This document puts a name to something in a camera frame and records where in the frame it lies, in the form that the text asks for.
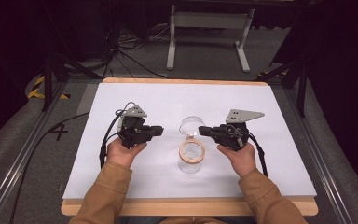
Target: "metal frame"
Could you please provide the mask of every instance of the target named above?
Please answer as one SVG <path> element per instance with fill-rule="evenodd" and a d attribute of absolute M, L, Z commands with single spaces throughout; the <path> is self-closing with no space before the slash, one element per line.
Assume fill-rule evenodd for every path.
<path fill-rule="evenodd" d="M 205 27 L 242 29 L 241 40 L 235 42 L 235 47 L 240 59 L 242 71 L 244 73 L 250 72 L 243 47 L 245 45 L 246 36 L 249 33 L 254 13 L 255 11 L 253 9 L 250 9 L 247 14 L 176 12 L 175 5 L 172 5 L 170 22 L 171 40 L 168 49 L 167 69 L 173 70 L 175 60 L 175 27 Z"/>
<path fill-rule="evenodd" d="M 330 200 L 331 205 L 336 213 L 337 219 L 340 224 L 352 224 L 351 216 L 348 212 L 345 203 L 342 201 L 341 195 L 336 185 L 336 181 L 331 176 L 330 171 L 324 162 L 324 157 L 321 154 L 321 150 L 318 148 L 316 144 L 315 138 L 313 137 L 312 131 L 310 129 L 307 120 L 302 117 L 297 109 L 296 109 L 296 97 L 293 91 L 285 89 L 286 97 L 288 98 L 289 104 L 292 107 L 293 112 L 296 114 L 297 121 L 306 136 L 307 143 L 310 148 L 310 155 L 312 157 L 312 161 L 315 164 L 316 170 L 319 174 L 319 177 L 322 180 L 324 185 L 324 190 Z"/>
<path fill-rule="evenodd" d="M 0 187 L 0 211 L 5 205 L 5 202 L 7 201 L 10 192 L 13 190 L 18 179 L 20 178 L 26 162 L 30 159 L 33 148 L 38 140 L 38 137 L 40 136 L 43 128 L 45 127 L 45 124 L 48 121 L 48 117 L 52 112 L 55 104 L 60 99 L 65 87 L 66 87 L 66 83 L 64 82 L 59 82 L 57 84 L 53 92 L 52 101 L 50 102 L 49 107 L 47 107 L 46 111 L 42 112 L 39 118 L 37 119 L 36 124 L 34 125 L 30 135 L 25 141 L 24 146 L 22 147 L 19 155 L 17 156 L 11 168 L 8 170 L 5 179 Z"/>

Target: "wooden table edge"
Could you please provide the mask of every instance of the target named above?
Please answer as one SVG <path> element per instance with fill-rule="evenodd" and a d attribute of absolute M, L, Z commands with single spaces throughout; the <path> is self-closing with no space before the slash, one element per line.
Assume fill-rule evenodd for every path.
<path fill-rule="evenodd" d="M 152 83 L 152 84 L 211 84 L 211 85 L 252 85 L 268 86 L 266 82 L 255 81 L 226 81 L 226 80 L 196 80 L 196 79 L 162 79 L 162 78 L 133 78 L 107 77 L 103 83 Z"/>
<path fill-rule="evenodd" d="M 318 214 L 318 206 L 313 197 L 287 197 L 306 217 Z M 75 216 L 82 200 L 63 200 L 62 213 Z M 254 216 L 244 200 L 178 199 L 178 200 L 126 200 L 121 216 Z"/>

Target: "white tabletop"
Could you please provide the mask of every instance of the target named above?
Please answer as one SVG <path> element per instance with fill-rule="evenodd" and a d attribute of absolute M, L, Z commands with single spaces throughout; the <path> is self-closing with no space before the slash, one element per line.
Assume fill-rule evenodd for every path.
<path fill-rule="evenodd" d="M 105 132 L 115 111 L 128 102 L 147 114 L 145 125 L 160 125 L 162 136 L 148 142 L 131 167 L 127 198 L 238 198 L 238 176 L 229 160 L 216 149 L 213 139 L 197 136 L 206 147 L 201 169 L 183 173 L 178 165 L 178 148 L 186 137 L 179 133 L 182 119 L 198 116 L 206 126 L 225 123 L 230 109 L 265 113 L 247 122 L 266 153 L 268 177 L 283 196 L 316 196 L 296 145 L 283 119 L 270 86 L 102 83 L 97 90 L 64 199 L 83 199 L 100 171 L 99 153 Z M 261 171 L 259 159 L 257 167 Z"/>

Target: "table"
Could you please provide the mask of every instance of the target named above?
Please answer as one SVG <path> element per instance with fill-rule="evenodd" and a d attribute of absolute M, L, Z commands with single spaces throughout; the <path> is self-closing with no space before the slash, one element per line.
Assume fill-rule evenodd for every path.
<path fill-rule="evenodd" d="M 225 88 L 227 85 L 235 88 L 242 87 L 267 87 L 267 84 L 262 82 L 239 82 L 239 81 L 206 81 L 206 80 L 172 80 L 172 79 L 140 79 L 140 78 L 107 78 L 103 81 L 103 83 L 138 83 L 142 85 L 146 84 L 159 84 L 159 85 L 170 85 L 170 84 L 187 84 L 187 85 L 210 85 L 208 87 L 217 87 L 218 85 Z M 158 141 L 151 141 L 148 145 L 151 147 L 154 143 Z M 95 161 L 98 166 L 99 162 L 97 160 L 98 156 L 95 155 Z M 139 172 L 139 167 L 132 168 Z M 274 178 L 274 172 L 271 171 L 271 178 Z M 136 182 L 136 178 L 134 180 L 134 176 L 132 177 L 132 182 Z M 318 212 L 318 207 L 316 202 L 314 201 L 314 195 L 304 195 L 304 196 L 288 196 L 290 199 L 301 211 L 304 216 L 313 216 Z M 82 200 L 81 199 L 64 199 L 62 202 L 62 212 L 65 215 L 73 216 L 77 213 L 80 208 Z M 128 199 L 126 200 L 121 215 L 122 216 L 251 216 L 253 213 L 247 206 L 247 204 L 243 201 L 243 198 L 225 198 L 225 197 L 212 197 L 212 198 L 147 198 L 147 199 L 137 199 L 131 196 L 131 189 L 129 189 Z"/>

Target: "tan jacket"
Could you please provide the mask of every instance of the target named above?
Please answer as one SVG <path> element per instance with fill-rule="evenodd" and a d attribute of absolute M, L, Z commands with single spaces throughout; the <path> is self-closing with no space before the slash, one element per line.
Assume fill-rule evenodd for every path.
<path fill-rule="evenodd" d="M 107 161 L 94 185 L 86 193 L 80 210 L 71 224 L 111 224 L 117 220 L 126 199 L 132 170 Z M 298 208 L 282 197 L 277 186 L 254 169 L 238 182 L 245 201 L 257 216 L 259 224 L 307 223 Z M 222 223 L 211 217 L 170 217 L 162 222 L 173 223 Z"/>

